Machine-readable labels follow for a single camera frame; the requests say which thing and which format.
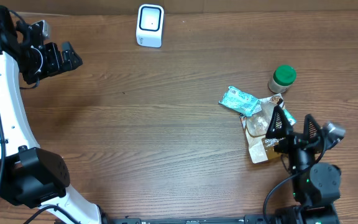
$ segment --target trash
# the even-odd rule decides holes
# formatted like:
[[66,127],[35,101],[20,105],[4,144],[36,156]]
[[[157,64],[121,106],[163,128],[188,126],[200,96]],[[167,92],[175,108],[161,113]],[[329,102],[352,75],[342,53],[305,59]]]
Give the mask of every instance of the trash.
[[274,151],[274,145],[278,144],[279,139],[266,139],[266,131],[272,119],[273,109],[280,105],[284,109],[285,116],[291,125],[296,123],[294,117],[285,109],[285,104],[281,94],[259,100],[251,117],[244,114],[240,115],[242,127],[246,132],[248,150],[254,164],[274,159],[280,156]]
[[222,101],[219,103],[246,116],[252,116],[260,111],[258,98],[244,93],[234,86],[229,86],[229,91],[223,95]]

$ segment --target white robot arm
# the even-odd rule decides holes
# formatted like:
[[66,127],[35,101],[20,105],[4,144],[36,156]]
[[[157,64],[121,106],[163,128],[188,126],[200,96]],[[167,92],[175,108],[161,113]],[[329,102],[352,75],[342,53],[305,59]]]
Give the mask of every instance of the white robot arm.
[[40,79],[76,69],[82,61],[69,43],[63,45],[63,59],[56,44],[44,45],[44,39],[50,36],[45,21],[32,25],[19,21],[16,29],[25,36],[21,44],[12,28],[8,9],[0,6],[0,131],[4,133],[4,142],[0,139],[0,165],[1,144],[6,148],[5,166],[0,170],[0,197],[14,205],[52,207],[47,211],[65,223],[102,223],[99,207],[71,186],[63,159],[42,150],[35,140],[19,87],[19,72],[28,84],[38,83]]

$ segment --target green bottle cap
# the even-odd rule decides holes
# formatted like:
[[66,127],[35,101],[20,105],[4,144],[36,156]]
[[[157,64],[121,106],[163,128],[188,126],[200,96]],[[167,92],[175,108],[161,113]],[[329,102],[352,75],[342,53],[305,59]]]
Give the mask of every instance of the green bottle cap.
[[296,71],[289,65],[281,65],[274,72],[273,79],[281,86],[291,85],[296,79]]

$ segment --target white device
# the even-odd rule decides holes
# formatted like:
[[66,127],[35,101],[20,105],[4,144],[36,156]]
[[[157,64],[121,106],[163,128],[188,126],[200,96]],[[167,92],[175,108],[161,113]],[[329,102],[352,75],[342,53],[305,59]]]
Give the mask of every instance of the white device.
[[143,4],[137,14],[136,41],[144,47],[161,47],[164,9],[153,4]]

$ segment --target wood grain surface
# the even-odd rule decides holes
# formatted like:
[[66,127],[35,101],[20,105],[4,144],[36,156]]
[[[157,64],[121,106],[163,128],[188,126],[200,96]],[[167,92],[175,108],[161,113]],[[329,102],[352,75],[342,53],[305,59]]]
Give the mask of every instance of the wood grain surface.
[[[358,11],[167,15],[161,49],[139,47],[136,16],[34,17],[69,40],[84,65],[23,91],[43,149],[64,157],[71,184],[112,217],[233,217],[260,213],[287,177],[280,160],[253,164],[238,114],[218,104],[229,85],[258,98],[283,64],[298,120],[347,129],[324,162],[342,169],[341,223],[358,223]],[[289,184],[268,208],[295,204]],[[0,223],[35,210],[0,202]],[[52,223],[43,213],[34,223]]]

